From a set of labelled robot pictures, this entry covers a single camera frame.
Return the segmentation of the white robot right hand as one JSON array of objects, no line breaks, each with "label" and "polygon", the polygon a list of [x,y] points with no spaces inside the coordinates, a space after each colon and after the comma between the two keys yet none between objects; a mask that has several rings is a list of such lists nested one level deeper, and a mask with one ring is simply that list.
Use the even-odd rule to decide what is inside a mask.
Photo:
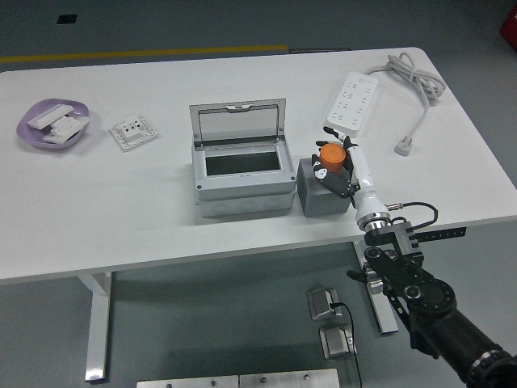
[{"label": "white robot right hand", "polygon": [[320,154],[312,156],[314,177],[336,196],[351,200],[360,230],[368,232],[387,226],[390,223],[389,210],[376,195],[363,150],[346,134],[328,126],[323,130],[338,140],[317,143]]}]

